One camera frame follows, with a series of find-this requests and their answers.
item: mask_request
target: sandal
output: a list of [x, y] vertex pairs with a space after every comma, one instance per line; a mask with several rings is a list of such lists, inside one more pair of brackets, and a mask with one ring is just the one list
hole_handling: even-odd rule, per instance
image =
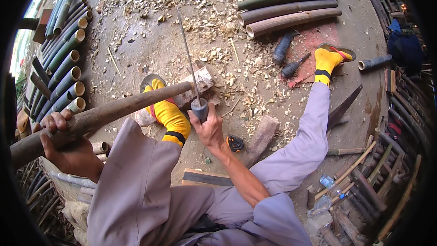
[[[343, 57], [342, 63], [343, 62], [352, 62], [352, 61], [355, 61], [357, 59], [357, 55], [352, 50], [345, 48], [345, 47], [334, 46], [334, 45], [329, 44], [329, 43], [321, 43], [319, 45], [319, 49], [325, 49], [325, 50], [330, 51], [330, 52], [338, 52]], [[352, 60], [347, 59], [346, 56], [342, 53], [342, 51], [346, 52], [347, 54], [352, 56]]]

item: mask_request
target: gray pants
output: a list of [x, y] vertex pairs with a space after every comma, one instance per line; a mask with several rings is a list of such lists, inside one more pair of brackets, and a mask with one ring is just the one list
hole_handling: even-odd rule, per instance
[[[325, 158], [329, 97], [325, 84], [314, 83], [296, 137], [250, 169], [271, 194], [296, 189]], [[172, 245], [204, 213], [227, 226], [253, 218], [234, 187], [170, 187], [180, 152], [178, 144], [148, 138], [126, 119], [91, 203], [90, 245]]]

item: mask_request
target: foot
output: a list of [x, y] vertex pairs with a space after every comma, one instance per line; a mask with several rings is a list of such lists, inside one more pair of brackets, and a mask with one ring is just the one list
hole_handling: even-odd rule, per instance
[[[164, 83], [159, 79], [153, 79], [152, 86], [147, 85], [143, 92], [157, 90], [165, 87]], [[191, 125], [187, 118], [182, 114], [179, 108], [174, 104], [172, 99], [158, 102], [145, 109], [162, 123], [167, 133], [164, 135], [163, 141], [173, 141], [183, 147], [186, 139], [190, 135]]]
[[317, 49], [315, 56], [315, 79], [314, 82], [322, 82], [329, 86], [332, 70], [343, 60], [352, 60], [352, 56], [346, 52], [330, 52], [325, 49]]

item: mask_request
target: sleeve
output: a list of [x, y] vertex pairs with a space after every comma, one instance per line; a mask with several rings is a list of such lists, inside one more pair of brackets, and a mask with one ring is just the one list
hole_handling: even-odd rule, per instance
[[260, 201], [254, 208], [254, 220], [245, 223], [241, 230], [281, 246], [312, 245], [295, 213], [293, 201], [285, 193], [278, 193]]

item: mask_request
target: plastic bottle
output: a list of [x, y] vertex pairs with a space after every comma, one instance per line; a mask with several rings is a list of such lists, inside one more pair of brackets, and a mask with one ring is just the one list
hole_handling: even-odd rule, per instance
[[332, 197], [344, 198], [341, 188], [335, 184], [335, 181], [330, 176], [322, 175], [320, 177], [320, 183], [330, 191]]
[[306, 213], [309, 218], [323, 214], [328, 211], [332, 205], [332, 199], [327, 194], [324, 194], [320, 199], [314, 204], [313, 209], [308, 210]]

